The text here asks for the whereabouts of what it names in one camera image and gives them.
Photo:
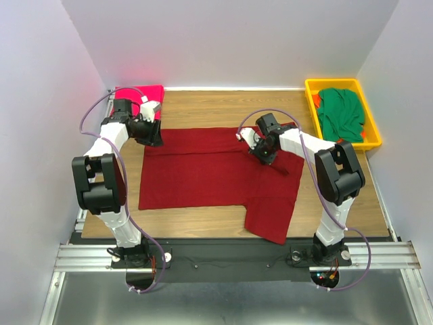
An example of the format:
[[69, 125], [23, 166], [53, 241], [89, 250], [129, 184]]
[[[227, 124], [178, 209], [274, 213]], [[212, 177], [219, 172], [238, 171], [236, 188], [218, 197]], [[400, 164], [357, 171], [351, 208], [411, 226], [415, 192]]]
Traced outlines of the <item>dark red t shirt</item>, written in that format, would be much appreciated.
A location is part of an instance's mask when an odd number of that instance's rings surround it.
[[145, 147], [141, 210], [242, 205], [244, 227], [284, 244], [298, 195], [303, 158], [278, 152], [289, 175], [262, 165], [226, 127], [164, 129], [163, 146]]

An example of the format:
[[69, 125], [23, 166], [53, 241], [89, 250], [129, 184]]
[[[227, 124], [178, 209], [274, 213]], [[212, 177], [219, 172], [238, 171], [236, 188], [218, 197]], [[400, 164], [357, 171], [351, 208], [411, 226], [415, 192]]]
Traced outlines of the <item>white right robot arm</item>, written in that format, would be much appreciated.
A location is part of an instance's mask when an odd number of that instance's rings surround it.
[[240, 127], [237, 138], [247, 143], [249, 153], [262, 164], [272, 164], [280, 151], [305, 160], [323, 207], [311, 256], [319, 264], [334, 260], [343, 249], [350, 208], [365, 185], [352, 144], [319, 139], [302, 131], [296, 123], [281, 125], [271, 113], [258, 118], [256, 126], [259, 131]]

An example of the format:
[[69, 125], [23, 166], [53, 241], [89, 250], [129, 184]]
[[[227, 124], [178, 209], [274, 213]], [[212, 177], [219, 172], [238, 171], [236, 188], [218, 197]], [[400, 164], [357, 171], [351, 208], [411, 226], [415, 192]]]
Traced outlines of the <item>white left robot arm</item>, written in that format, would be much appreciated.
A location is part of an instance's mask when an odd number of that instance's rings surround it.
[[120, 149], [131, 138], [144, 146], [162, 146], [161, 103], [142, 97], [139, 112], [133, 101], [113, 101], [113, 112], [101, 122], [91, 149], [72, 160], [76, 196], [81, 209], [99, 217], [116, 239], [108, 249], [116, 267], [142, 268], [151, 261], [147, 238], [133, 224], [127, 208], [125, 167]]

